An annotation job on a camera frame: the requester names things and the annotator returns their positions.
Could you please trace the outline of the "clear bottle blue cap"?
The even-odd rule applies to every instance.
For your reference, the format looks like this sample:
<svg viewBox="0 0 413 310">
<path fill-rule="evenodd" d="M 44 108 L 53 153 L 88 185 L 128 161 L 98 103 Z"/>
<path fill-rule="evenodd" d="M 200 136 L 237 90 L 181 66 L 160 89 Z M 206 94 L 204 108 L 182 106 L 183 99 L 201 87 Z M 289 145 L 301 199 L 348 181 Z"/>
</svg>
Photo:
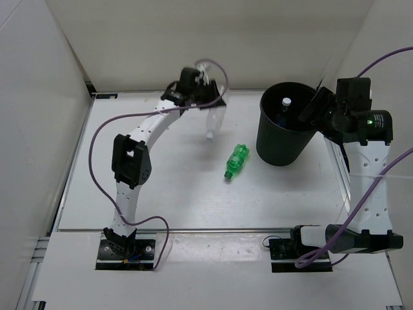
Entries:
<svg viewBox="0 0 413 310">
<path fill-rule="evenodd" d="M 227 111 L 227 104 L 229 99 L 228 91 L 224 94 L 225 86 L 218 86 L 219 94 L 222 95 L 223 104 L 219 104 L 216 107 L 208 109 L 208 114 L 206 118 L 206 138 L 208 140 L 213 140 L 217 133 L 220 131 L 225 114 Z"/>
</svg>

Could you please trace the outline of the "short blue label water bottle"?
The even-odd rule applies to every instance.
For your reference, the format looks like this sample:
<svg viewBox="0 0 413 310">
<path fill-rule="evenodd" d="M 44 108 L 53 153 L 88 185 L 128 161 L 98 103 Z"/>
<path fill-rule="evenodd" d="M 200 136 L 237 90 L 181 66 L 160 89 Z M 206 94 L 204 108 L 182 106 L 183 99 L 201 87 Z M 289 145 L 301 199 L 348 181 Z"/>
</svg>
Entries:
<svg viewBox="0 0 413 310">
<path fill-rule="evenodd" d="M 288 109 L 292 103 L 290 98 L 283 98 L 281 102 L 281 110 L 279 114 L 276 116 L 276 123 L 281 128 L 287 127 L 287 120 L 288 120 Z"/>
</svg>

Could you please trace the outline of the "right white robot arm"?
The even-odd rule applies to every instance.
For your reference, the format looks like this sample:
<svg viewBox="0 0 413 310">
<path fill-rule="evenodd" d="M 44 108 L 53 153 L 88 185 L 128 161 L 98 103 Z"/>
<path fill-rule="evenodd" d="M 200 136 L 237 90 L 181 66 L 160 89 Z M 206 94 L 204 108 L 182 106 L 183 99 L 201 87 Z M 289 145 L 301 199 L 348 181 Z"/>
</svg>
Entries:
<svg viewBox="0 0 413 310">
<path fill-rule="evenodd" d="M 336 91 L 323 87 L 299 115 L 345 150 L 349 166 L 350 214 L 342 224 L 300 225 L 290 232 L 290 252 L 304 258 L 324 246 L 332 253 L 378 253 L 403 247 L 388 215 L 388 165 L 392 116 L 372 109 L 371 80 L 341 78 Z"/>
</svg>

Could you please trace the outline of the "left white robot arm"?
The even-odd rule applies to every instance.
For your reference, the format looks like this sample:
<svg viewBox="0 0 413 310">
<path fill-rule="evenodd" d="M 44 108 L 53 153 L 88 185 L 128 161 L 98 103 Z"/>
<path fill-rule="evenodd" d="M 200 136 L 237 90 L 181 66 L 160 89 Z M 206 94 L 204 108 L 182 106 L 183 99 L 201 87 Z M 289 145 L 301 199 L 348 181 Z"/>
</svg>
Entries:
<svg viewBox="0 0 413 310">
<path fill-rule="evenodd" d="M 110 247 L 122 259 L 136 255 L 137 200 L 152 172 L 150 150 L 164 131 L 177 121 L 187 107 L 207 110 L 206 137 L 211 140 L 220 130 L 226 112 L 222 88 L 207 75 L 206 63 L 185 67 L 178 81 L 161 96 L 153 113 L 132 132 L 114 139 L 112 171 L 116 180 L 118 209 L 110 227 L 104 229 Z"/>
</svg>

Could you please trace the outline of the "black plastic bin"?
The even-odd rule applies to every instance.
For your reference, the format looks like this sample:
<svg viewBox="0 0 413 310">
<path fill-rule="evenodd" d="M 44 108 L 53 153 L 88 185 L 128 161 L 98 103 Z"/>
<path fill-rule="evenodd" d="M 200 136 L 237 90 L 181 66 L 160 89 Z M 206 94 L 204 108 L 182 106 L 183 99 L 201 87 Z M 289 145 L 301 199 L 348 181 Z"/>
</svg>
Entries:
<svg viewBox="0 0 413 310">
<path fill-rule="evenodd" d="M 259 102 L 256 138 L 256 150 L 263 161 L 274 166 L 287 166 L 302 153 L 316 129 L 310 123 L 298 120 L 298 116 L 315 95 L 314 88 L 296 82 L 278 83 L 265 90 Z M 276 123 L 283 98 L 292 100 L 286 128 Z"/>
</svg>

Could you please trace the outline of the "green plastic bottle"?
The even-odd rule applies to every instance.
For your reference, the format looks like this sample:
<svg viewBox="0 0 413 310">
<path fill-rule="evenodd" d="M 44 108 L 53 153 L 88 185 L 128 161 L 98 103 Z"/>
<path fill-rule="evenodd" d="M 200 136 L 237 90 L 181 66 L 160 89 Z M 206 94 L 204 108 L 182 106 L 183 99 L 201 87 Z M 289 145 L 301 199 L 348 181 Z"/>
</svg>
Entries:
<svg viewBox="0 0 413 310">
<path fill-rule="evenodd" d="M 237 176 L 246 160 L 248 159 L 250 149 L 246 145 L 238 144 L 226 162 L 224 178 L 230 181 L 234 176 Z"/>
</svg>

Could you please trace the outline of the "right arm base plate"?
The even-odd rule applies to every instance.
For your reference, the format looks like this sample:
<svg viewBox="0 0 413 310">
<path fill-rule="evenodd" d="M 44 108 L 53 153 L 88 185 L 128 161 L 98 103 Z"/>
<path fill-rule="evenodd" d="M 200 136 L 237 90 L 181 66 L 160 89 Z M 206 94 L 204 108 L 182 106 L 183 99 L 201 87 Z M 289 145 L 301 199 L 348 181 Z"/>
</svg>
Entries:
<svg viewBox="0 0 413 310">
<path fill-rule="evenodd" d="M 332 272 L 328 253 L 320 256 L 311 265 L 298 269 L 295 261 L 304 254 L 318 250 L 317 247 L 296 245 L 291 238 L 270 235 L 263 239 L 262 245 L 270 252 L 273 273 L 327 273 Z"/>
</svg>

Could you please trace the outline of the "front aluminium rail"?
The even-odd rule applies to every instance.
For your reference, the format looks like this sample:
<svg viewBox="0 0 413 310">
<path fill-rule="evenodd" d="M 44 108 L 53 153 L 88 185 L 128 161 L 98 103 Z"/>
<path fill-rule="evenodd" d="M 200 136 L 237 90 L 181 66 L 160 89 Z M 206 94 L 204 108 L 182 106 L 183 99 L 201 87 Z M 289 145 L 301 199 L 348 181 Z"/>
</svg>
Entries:
<svg viewBox="0 0 413 310">
<path fill-rule="evenodd" d="M 170 233 L 288 233 L 291 227 L 278 228 L 208 228 L 208 229 L 169 229 Z M 58 229 L 61 233 L 102 233 L 102 229 Z"/>
</svg>

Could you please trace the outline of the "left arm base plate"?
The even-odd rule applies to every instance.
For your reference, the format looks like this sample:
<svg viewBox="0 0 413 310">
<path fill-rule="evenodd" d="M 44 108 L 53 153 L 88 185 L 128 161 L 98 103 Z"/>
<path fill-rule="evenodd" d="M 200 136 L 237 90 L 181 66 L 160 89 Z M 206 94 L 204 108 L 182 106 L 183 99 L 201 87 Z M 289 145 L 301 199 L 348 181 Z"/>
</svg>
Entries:
<svg viewBox="0 0 413 310">
<path fill-rule="evenodd" d="M 101 233 L 95 263 L 98 271 L 152 271 L 155 265 L 156 234 L 136 234 L 126 251 Z"/>
</svg>

